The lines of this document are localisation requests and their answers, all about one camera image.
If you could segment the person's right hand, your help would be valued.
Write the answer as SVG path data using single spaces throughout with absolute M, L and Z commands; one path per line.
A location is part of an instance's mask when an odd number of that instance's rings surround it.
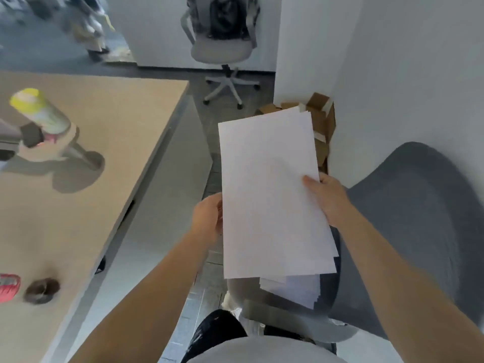
M 339 228 L 351 216 L 354 207 L 347 196 L 346 190 L 337 179 L 329 176 L 327 188 L 329 204 L 326 212 L 323 213 L 330 226 Z

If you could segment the person's left hand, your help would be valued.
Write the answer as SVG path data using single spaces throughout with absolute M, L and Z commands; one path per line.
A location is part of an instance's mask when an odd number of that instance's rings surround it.
M 213 223 L 209 216 L 209 196 L 200 201 L 193 210 L 189 234 L 206 246 L 215 244 L 222 234 L 223 219 Z

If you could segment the white paper sheets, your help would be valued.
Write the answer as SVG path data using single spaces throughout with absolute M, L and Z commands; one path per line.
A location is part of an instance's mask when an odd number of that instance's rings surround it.
M 330 226 L 302 182 L 318 179 L 310 113 L 294 107 L 218 129 L 224 277 L 336 273 Z

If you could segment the person's right forearm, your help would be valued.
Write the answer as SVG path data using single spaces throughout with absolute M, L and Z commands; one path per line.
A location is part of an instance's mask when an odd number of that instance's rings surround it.
M 355 208 L 337 228 L 404 363 L 484 363 L 484 335 Z

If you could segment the person's left forearm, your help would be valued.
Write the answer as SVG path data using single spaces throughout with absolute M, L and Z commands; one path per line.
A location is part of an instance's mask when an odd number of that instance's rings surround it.
M 69 363 L 158 363 L 219 234 L 195 228 L 90 333 Z

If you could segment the brown cardboard box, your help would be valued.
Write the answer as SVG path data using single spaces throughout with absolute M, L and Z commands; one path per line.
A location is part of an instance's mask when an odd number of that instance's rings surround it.
M 263 115 L 277 111 L 298 108 L 311 114 L 318 169 L 328 174 L 330 140 L 336 130 L 336 111 L 333 100 L 321 93 L 314 92 L 307 103 L 282 102 L 279 105 L 269 103 L 258 108 L 254 115 Z

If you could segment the stack of white paper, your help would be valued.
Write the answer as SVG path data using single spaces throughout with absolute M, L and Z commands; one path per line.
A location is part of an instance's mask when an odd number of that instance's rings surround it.
M 311 310 L 314 309 L 321 293 L 319 274 L 261 277 L 259 286 L 263 291 Z

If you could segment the person's black trousers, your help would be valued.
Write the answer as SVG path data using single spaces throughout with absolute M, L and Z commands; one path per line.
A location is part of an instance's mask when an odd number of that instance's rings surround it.
M 266 326 L 262 336 L 278 336 L 289 339 L 305 341 L 295 333 L 285 330 Z M 199 354 L 206 352 L 208 349 L 237 338 L 249 337 L 239 320 L 230 312 L 218 309 L 209 314 L 202 323 L 197 327 L 190 344 L 180 363 L 187 363 Z M 336 349 L 330 348 L 328 351 L 336 355 Z

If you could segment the wooden desk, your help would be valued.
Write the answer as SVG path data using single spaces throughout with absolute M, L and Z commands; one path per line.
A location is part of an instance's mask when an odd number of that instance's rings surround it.
M 68 116 L 83 149 L 100 160 L 30 163 L 20 153 L 0 171 L 0 273 L 21 277 L 0 304 L 0 363 L 48 363 L 133 200 L 189 82 L 0 72 L 0 117 L 9 98 L 37 88 Z M 60 290 L 44 305 L 23 300 L 35 280 Z

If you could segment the person's white shirt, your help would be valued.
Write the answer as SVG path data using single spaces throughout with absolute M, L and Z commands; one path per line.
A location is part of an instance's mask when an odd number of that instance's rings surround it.
M 310 342 L 278 336 L 249 336 L 223 342 L 187 363 L 347 363 Z

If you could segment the white office chair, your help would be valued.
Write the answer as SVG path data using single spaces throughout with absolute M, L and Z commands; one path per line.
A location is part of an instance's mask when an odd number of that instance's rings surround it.
M 237 109 L 244 104 L 235 89 L 235 85 L 250 85 L 260 90 L 260 83 L 238 77 L 239 69 L 234 64 L 243 62 L 257 48 L 256 25 L 260 14 L 258 0 L 241 0 L 245 7 L 246 34 L 243 40 L 212 40 L 208 37 L 210 29 L 209 6 L 213 0 L 186 0 L 187 9 L 180 18 L 180 25 L 191 43 L 193 60 L 207 64 L 219 65 L 224 73 L 220 77 L 205 78 L 207 84 L 218 83 L 218 87 L 203 98 L 208 105 L 225 88 L 228 88 L 237 102 Z

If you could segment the black backpack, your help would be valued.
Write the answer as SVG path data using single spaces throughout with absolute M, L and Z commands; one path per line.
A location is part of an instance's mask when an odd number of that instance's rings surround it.
M 212 40 L 243 40 L 246 34 L 245 7 L 241 0 L 213 0 L 209 6 Z

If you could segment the yellow capped spray can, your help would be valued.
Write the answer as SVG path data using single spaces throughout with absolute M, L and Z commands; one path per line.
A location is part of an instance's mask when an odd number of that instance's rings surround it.
M 16 111 L 39 126 L 44 134 L 63 135 L 71 127 L 69 118 L 35 88 L 17 91 L 9 99 Z

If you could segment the red tape dispenser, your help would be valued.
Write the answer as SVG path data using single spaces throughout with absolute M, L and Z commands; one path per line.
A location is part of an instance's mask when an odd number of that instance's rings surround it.
M 11 301 L 20 290 L 20 287 L 20 276 L 0 273 L 0 304 Z

